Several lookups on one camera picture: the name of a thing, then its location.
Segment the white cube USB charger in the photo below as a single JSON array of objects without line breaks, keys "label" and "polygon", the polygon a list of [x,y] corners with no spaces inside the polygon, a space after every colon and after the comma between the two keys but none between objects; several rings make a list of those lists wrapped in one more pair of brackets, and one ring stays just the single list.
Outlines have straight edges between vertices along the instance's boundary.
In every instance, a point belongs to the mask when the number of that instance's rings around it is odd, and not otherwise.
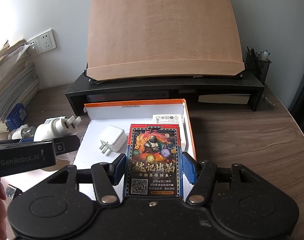
[{"label": "white cube USB charger", "polygon": [[110,154],[121,149],[123,144],[127,142],[127,135],[123,129],[109,125],[101,132],[99,139],[101,153]]}]

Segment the blue small box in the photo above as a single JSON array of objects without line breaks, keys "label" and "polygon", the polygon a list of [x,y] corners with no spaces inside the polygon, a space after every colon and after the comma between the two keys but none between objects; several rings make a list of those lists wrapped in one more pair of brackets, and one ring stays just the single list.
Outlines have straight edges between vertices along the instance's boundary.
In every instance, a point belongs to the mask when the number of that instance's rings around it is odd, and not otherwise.
[{"label": "blue small box", "polygon": [[24,105],[22,103],[17,103],[6,118],[9,130],[13,131],[19,128],[23,124],[26,116],[27,113]]}]

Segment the playing card box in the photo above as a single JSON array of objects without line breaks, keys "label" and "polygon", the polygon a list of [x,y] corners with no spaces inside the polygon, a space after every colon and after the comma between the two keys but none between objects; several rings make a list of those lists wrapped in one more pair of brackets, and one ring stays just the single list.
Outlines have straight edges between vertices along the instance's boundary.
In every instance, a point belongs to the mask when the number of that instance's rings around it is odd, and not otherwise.
[{"label": "playing card box", "polygon": [[179,125],[132,124],[126,155],[125,197],[183,196]]}]

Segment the black USB charger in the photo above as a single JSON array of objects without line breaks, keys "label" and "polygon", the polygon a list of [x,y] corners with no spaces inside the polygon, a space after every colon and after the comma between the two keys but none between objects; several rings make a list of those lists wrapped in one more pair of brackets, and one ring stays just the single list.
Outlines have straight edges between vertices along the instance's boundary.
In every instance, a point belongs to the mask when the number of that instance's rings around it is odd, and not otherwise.
[{"label": "black USB charger", "polygon": [[16,198],[18,196],[21,196],[22,193],[23,193],[23,191],[21,191],[21,189],[13,186],[11,184],[8,184],[5,189],[6,197],[10,200],[13,200],[14,198]]}]

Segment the orange white shoebox lid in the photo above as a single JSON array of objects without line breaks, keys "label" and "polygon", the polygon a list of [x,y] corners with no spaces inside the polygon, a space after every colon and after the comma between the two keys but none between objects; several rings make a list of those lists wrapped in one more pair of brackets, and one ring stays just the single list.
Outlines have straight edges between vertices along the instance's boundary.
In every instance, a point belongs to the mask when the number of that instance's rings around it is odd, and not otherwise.
[{"label": "orange white shoebox lid", "polygon": [[194,157],[195,148],[185,100],[87,103],[84,110],[90,122],[74,163],[92,181],[81,192],[101,203],[187,197],[182,154]]}]

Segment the stack of books and papers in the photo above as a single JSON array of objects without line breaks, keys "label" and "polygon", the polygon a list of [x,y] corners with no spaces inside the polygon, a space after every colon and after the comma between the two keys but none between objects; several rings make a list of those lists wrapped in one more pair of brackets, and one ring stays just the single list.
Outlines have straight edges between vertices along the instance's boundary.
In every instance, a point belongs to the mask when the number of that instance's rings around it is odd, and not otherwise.
[{"label": "stack of books and papers", "polygon": [[39,90],[34,63],[29,61],[29,45],[24,40],[0,49],[0,133],[9,131],[7,117],[16,104],[26,106]]}]

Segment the black monitor riser shelf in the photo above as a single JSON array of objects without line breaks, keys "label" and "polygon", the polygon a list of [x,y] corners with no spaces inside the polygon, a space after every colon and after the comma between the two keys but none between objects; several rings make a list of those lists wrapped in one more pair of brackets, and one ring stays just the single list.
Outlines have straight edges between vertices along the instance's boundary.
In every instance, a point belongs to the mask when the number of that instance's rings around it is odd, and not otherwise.
[{"label": "black monitor riser shelf", "polygon": [[115,81],[96,81],[81,74],[65,92],[65,96],[76,115],[83,115],[85,104],[93,102],[155,99],[197,102],[203,95],[245,95],[249,97],[246,105],[255,111],[263,91],[264,85],[246,70],[232,77],[170,76]]}]

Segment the black mesh pen holder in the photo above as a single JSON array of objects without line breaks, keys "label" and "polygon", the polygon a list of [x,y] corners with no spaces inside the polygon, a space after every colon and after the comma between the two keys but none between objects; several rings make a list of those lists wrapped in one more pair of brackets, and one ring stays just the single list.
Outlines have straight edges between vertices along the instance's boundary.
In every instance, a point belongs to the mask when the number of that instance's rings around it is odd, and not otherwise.
[{"label": "black mesh pen holder", "polygon": [[265,84],[269,66],[272,63],[269,60],[270,52],[260,51],[257,53],[254,48],[247,48],[245,67],[262,83]]}]

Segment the wooden book stand board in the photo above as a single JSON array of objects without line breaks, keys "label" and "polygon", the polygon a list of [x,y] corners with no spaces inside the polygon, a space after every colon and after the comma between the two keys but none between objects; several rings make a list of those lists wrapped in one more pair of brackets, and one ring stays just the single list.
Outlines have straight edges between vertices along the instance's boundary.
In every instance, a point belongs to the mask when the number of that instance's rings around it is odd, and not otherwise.
[{"label": "wooden book stand board", "polygon": [[235,76],[244,68],[230,0],[92,0],[90,78]]}]

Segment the white wall socket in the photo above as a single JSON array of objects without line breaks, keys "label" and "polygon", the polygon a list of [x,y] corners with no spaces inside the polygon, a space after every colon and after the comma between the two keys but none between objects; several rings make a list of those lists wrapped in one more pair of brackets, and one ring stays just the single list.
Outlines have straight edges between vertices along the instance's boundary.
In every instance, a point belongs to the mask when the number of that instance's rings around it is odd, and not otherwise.
[{"label": "white wall socket", "polygon": [[52,29],[38,35],[38,42],[42,53],[57,48],[54,31]]},{"label": "white wall socket", "polygon": [[42,53],[38,37],[34,37],[26,41],[26,45],[28,45],[27,52],[30,54],[30,56],[37,56]]}]

